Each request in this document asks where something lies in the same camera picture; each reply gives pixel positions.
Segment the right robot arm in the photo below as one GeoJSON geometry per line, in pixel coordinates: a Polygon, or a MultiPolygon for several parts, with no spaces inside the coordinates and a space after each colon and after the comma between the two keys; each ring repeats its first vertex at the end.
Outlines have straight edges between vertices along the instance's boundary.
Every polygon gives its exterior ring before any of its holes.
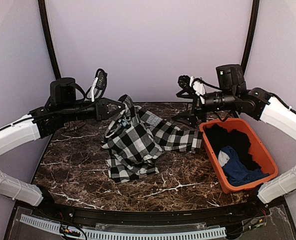
{"type": "MultiPolygon", "coordinates": [[[[247,89],[243,69],[239,64],[216,67],[219,86],[207,93],[207,83],[201,78],[182,75],[178,78],[181,91],[179,98],[192,99],[192,108],[173,117],[173,120],[195,127],[198,120],[204,121],[206,113],[231,111],[245,113],[281,130],[296,140],[296,111],[286,105],[276,94],[256,87],[247,89]]],[[[243,213],[253,217],[274,199],[296,190],[296,165],[274,180],[262,184],[255,197],[243,205],[243,213]]]]}

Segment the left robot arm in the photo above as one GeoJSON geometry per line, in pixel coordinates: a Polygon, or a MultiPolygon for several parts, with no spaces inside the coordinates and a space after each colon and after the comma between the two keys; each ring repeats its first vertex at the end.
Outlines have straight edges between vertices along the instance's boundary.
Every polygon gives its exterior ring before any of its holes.
{"type": "MultiPolygon", "coordinates": [[[[103,97],[107,87],[102,71],[84,91],[74,78],[64,77],[50,84],[45,106],[36,108],[20,119],[0,128],[0,156],[25,143],[43,139],[72,121],[106,120],[125,109],[124,104],[103,97]]],[[[25,183],[0,170],[0,195],[38,206],[48,218],[58,214],[58,206],[43,187],[25,183]]]]}

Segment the black white plaid shirt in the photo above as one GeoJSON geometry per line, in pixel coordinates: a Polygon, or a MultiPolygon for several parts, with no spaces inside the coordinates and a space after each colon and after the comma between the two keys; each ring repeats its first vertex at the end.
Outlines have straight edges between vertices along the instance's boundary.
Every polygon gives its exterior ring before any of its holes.
{"type": "Polygon", "coordinates": [[[109,177],[118,184],[139,180],[159,171],[156,159],[165,151],[198,153],[203,138],[198,130],[181,130],[154,113],[135,105],[128,95],[125,107],[104,134],[109,177]]]}

